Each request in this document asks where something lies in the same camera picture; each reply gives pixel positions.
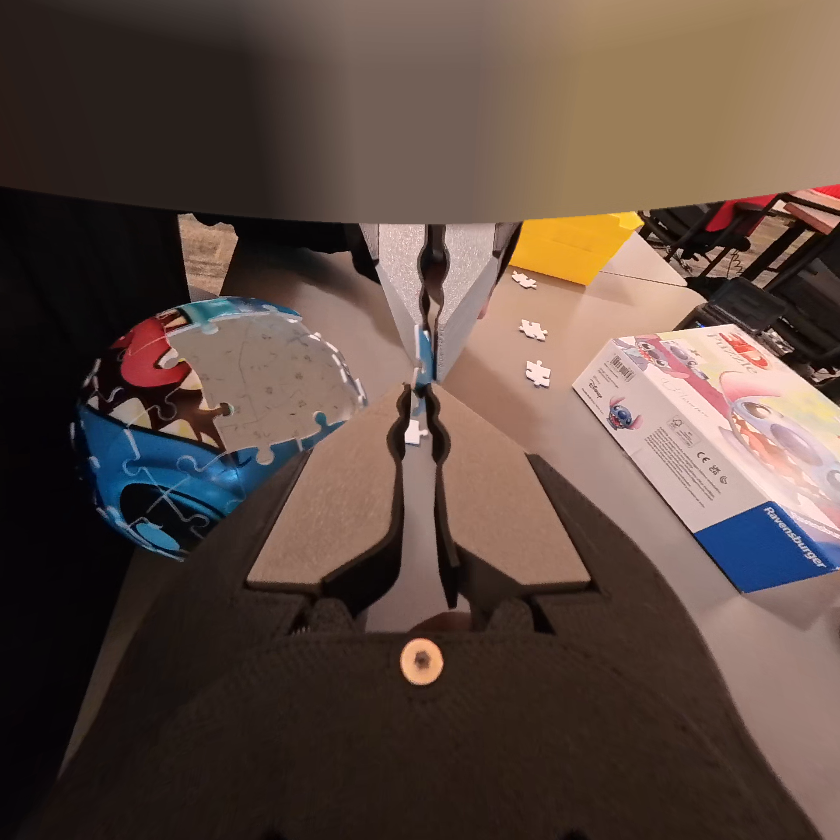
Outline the blue puzzle ball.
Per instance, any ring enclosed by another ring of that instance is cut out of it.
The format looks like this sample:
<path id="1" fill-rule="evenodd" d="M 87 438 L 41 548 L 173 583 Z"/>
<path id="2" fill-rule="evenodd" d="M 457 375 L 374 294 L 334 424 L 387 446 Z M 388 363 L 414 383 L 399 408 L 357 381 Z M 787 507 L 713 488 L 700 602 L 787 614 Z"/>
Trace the blue puzzle ball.
<path id="1" fill-rule="evenodd" d="M 339 349 L 297 311 L 215 297 L 157 313 L 102 351 L 70 440 L 100 517 L 182 561 L 366 404 Z"/>

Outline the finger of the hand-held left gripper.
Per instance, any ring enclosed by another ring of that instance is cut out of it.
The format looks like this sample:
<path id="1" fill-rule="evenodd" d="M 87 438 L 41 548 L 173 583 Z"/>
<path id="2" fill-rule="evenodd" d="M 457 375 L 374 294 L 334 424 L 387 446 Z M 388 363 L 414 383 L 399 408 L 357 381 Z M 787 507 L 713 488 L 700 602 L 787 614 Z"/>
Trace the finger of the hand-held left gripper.
<path id="1" fill-rule="evenodd" d="M 413 329 L 427 328 L 421 258 L 427 245 L 425 224 L 361 224 L 396 329 L 413 361 Z"/>
<path id="2" fill-rule="evenodd" d="M 446 272 L 434 321 L 434 380 L 442 382 L 464 349 L 498 276 L 497 224 L 447 224 Z"/>

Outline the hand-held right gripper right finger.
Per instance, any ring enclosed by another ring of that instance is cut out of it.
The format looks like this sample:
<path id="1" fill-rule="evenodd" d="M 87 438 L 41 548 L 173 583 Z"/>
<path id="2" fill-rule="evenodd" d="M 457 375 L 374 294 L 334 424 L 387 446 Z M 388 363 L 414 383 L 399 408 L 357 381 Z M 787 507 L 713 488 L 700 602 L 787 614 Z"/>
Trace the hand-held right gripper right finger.
<path id="1" fill-rule="evenodd" d="M 444 597 L 477 610 L 592 581 L 524 449 L 440 385 L 426 391 Z"/>

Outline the black office chair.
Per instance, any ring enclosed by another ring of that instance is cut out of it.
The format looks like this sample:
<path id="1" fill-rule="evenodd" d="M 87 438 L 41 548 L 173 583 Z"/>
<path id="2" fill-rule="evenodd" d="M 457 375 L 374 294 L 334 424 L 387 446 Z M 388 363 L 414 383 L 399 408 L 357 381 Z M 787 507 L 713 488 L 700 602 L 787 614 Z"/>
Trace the black office chair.
<path id="1" fill-rule="evenodd" d="M 706 262 L 697 278 L 709 277 L 727 257 L 745 254 L 754 234 L 767 218 L 788 221 L 789 226 L 752 264 L 738 275 L 756 281 L 766 271 L 775 278 L 772 288 L 807 267 L 825 249 L 838 245 L 838 185 L 781 192 L 734 201 L 673 206 L 639 212 L 639 234 L 656 239 L 665 248 L 665 259 L 687 264 Z"/>

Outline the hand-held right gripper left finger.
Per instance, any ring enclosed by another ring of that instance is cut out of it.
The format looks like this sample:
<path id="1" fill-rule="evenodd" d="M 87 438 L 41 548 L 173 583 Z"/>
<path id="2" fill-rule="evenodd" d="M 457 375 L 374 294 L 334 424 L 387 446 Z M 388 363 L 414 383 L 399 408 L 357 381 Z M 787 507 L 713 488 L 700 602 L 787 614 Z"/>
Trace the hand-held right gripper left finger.
<path id="1" fill-rule="evenodd" d="M 316 444 L 255 557 L 251 589 L 332 598 L 358 615 L 393 587 L 411 401 L 395 385 Z"/>

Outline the yellow storage box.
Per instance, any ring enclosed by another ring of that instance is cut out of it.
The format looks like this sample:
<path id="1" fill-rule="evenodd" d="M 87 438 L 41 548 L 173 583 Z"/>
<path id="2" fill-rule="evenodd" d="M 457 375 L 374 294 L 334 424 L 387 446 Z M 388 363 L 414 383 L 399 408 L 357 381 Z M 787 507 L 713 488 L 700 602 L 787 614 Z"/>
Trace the yellow storage box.
<path id="1" fill-rule="evenodd" d="M 529 219 L 509 264 L 588 286 L 642 225 L 636 213 Z"/>

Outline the black equipment case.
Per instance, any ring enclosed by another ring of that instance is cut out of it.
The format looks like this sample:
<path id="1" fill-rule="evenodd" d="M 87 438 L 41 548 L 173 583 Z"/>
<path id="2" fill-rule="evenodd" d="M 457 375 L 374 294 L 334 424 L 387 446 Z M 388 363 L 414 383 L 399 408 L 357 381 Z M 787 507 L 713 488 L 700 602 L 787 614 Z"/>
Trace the black equipment case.
<path id="1" fill-rule="evenodd" d="M 804 377 L 838 377 L 839 291 L 830 273 L 795 275 L 775 293 L 741 277 L 724 280 L 675 330 L 724 324 L 758 339 Z"/>

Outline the printed puzzle box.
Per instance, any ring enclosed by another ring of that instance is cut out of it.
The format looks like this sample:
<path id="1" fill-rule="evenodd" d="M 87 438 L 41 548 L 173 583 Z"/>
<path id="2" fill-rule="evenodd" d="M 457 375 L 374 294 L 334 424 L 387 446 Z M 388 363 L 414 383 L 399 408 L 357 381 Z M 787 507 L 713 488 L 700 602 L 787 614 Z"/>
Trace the printed puzzle box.
<path id="1" fill-rule="evenodd" d="M 838 572 L 838 405 L 757 339 L 611 339 L 573 389 L 741 593 Z"/>

